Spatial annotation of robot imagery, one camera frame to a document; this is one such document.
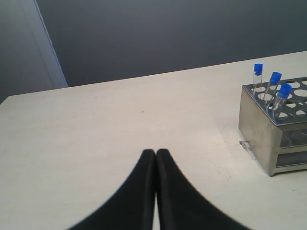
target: table surface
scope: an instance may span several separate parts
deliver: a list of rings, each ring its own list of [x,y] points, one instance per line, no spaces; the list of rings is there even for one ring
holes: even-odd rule
[[[0,105],[0,228],[66,229],[168,148],[209,201],[252,229],[305,229],[307,171],[267,176],[239,145],[253,65],[307,76],[307,52],[11,96]],[[159,229],[155,216],[153,229]]]

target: test tube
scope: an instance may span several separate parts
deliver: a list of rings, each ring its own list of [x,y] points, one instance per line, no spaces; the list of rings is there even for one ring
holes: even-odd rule
[[[257,63],[254,66],[254,85],[253,91],[260,92],[262,87],[262,67],[261,63]]]
[[[275,98],[275,102],[273,104],[272,110],[275,111],[275,116],[278,116],[281,112],[281,109],[283,105],[285,104],[285,101],[287,100],[289,94],[292,91],[292,86],[289,84],[282,84],[279,93],[277,94]]]
[[[271,79],[268,83],[268,87],[265,90],[263,99],[266,100],[267,107],[270,106],[271,101],[274,99],[275,91],[278,85],[278,82],[280,81],[280,78],[282,77],[282,74],[279,72],[273,72]]]

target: blue test tube cap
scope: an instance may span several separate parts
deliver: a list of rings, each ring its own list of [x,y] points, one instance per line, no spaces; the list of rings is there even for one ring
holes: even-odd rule
[[[262,68],[263,68],[263,65],[261,63],[255,64],[255,66],[254,66],[255,75],[261,75],[262,74]]]
[[[292,86],[285,83],[285,84],[282,84],[278,95],[281,98],[288,98],[291,91],[292,91]]]
[[[279,72],[273,72],[271,79],[270,79],[270,84],[271,85],[277,85],[278,82],[280,81],[280,78],[282,78],[282,74]]]

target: test tube rack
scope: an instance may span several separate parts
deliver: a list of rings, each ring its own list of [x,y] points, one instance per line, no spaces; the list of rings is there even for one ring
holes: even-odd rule
[[[270,176],[307,169],[307,77],[281,80],[283,83],[290,83],[293,91],[278,117],[262,100],[267,82],[259,92],[253,90],[253,84],[242,86],[239,130]]]

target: table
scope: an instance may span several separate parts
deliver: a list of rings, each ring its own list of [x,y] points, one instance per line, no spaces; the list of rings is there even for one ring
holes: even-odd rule
[[[143,149],[168,148],[209,201],[252,229],[305,229],[307,171],[267,176],[239,145],[253,65],[307,76],[307,52],[11,96],[0,105],[0,228],[66,229],[101,206]],[[155,215],[153,229],[159,229]]]

